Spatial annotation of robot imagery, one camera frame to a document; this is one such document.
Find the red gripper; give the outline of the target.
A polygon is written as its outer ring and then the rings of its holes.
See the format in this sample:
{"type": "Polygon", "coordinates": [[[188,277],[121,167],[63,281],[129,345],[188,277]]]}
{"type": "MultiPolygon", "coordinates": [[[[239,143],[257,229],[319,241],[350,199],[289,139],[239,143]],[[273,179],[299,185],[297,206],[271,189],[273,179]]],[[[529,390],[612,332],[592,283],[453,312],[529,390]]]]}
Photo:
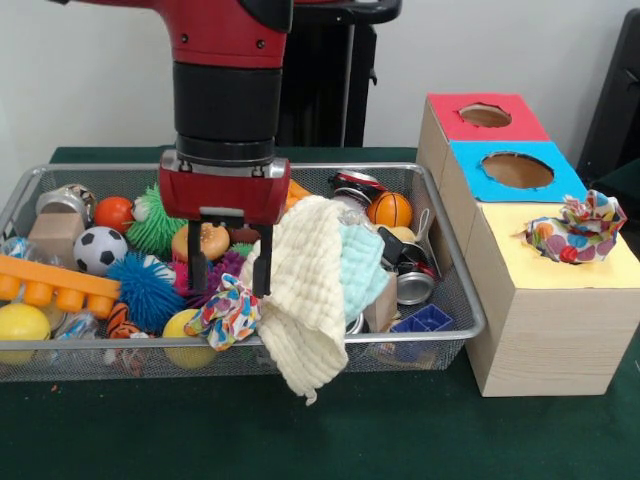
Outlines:
{"type": "Polygon", "coordinates": [[[207,288],[207,259],[201,250],[201,223],[225,221],[257,225],[260,253],[254,261],[253,293],[270,294],[273,226],[284,213],[291,166],[273,157],[263,165],[233,162],[212,166],[188,161],[166,150],[158,167],[158,188],[165,212],[188,223],[188,277],[194,292],[207,288]]]}

